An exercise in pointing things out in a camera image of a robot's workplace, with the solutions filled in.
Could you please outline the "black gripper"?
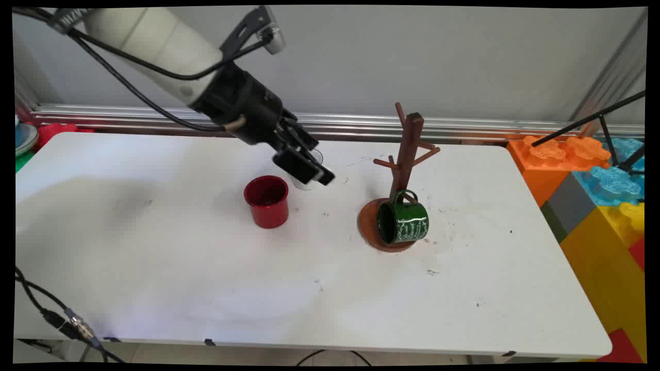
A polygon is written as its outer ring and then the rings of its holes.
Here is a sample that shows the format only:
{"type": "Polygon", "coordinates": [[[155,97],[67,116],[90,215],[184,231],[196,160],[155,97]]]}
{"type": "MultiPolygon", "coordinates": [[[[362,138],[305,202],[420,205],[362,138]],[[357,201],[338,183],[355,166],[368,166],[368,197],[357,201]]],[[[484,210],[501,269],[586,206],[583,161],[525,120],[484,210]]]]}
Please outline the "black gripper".
{"type": "Polygon", "coordinates": [[[219,68],[191,108],[248,145],[275,143],[274,164],[303,184],[316,181],[326,186],[335,179],[330,169],[311,156],[319,141],[276,94],[234,62],[219,68]],[[279,125],[289,138],[276,137],[279,125]]]}

